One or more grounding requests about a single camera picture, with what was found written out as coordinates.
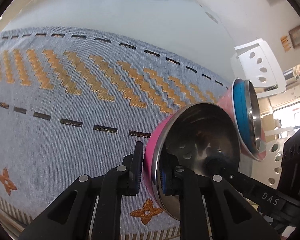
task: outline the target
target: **picture frame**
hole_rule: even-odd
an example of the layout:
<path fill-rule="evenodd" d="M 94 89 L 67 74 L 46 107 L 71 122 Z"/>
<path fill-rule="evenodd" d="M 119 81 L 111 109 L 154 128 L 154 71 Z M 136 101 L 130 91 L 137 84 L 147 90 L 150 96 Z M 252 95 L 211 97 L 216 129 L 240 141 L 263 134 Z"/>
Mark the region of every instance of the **picture frame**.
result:
<path fill-rule="evenodd" d="M 289 31 L 289 36 L 294 49 L 300 47 L 300 25 Z"/>

